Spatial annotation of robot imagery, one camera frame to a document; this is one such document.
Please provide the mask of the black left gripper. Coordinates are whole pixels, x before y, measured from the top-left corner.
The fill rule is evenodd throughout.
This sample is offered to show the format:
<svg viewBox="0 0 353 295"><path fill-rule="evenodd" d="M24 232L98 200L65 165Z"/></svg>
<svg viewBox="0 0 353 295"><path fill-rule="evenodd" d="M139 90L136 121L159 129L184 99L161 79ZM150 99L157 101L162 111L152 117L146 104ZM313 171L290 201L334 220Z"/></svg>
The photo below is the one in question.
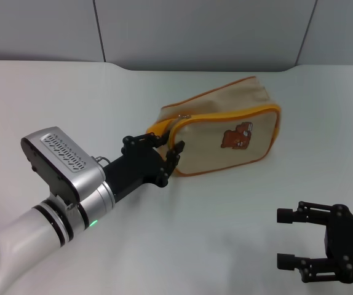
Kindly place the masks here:
<svg viewBox="0 0 353 295"><path fill-rule="evenodd" d="M164 161L154 148L165 145L167 141L167 132L161 136L151 132L123 138L122 156L104 168L106 183L116 203L143 184L157 187L168 185L169 177L180 161L185 142L177 142L166 153Z"/></svg>

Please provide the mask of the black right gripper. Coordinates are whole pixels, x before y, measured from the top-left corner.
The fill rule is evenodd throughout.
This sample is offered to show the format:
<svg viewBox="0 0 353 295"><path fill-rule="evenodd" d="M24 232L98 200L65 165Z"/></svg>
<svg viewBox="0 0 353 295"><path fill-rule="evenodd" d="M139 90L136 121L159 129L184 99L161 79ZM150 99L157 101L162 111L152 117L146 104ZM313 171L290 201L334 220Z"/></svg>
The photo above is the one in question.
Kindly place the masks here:
<svg viewBox="0 0 353 295"><path fill-rule="evenodd" d="M353 283L353 214L345 205L321 205L300 201L295 211L278 208L277 223L311 223L326 226L327 258L303 258L277 254L279 270L298 270L304 283L340 281Z"/></svg>

